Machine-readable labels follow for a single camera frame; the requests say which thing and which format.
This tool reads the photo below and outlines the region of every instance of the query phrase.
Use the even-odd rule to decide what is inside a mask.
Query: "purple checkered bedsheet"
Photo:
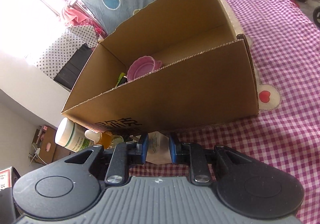
[[[180,134],[206,148],[223,143],[297,177],[305,200],[297,217],[320,223],[320,32],[289,0],[226,0],[252,40],[260,84],[272,85],[280,105],[220,126]],[[186,166],[147,163],[137,176],[183,176]]]

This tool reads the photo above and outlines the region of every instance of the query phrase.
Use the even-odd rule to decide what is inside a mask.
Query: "red heart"
[[[270,101],[270,95],[271,93],[267,90],[263,90],[259,94],[259,98],[262,103],[268,103]]]

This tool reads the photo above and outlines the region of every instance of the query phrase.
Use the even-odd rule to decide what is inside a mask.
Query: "metal screw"
[[[206,182],[210,181],[210,178],[206,175],[197,175],[195,177],[195,181],[200,182],[200,183],[206,183]]]
[[[123,178],[119,175],[112,175],[108,177],[107,181],[111,183],[119,183],[123,180]]]

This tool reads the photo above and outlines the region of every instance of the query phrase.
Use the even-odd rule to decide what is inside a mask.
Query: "gray floor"
[[[297,2],[299,5],[299,8],[302,10],[302,12],[308,16],[308,18],[313,21],[313,10],[320,6],[320,0],[308,0],[306,3]]]

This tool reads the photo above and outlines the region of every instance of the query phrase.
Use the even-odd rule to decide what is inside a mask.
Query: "pink bowl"
[[[132,81],[138,77],[161,68],[161,66],[162,62],[160,60],[155,60],[151,56],[143,56],[141,58],[138,58],[130,66],[127,74],[127,79],[128,81]]]

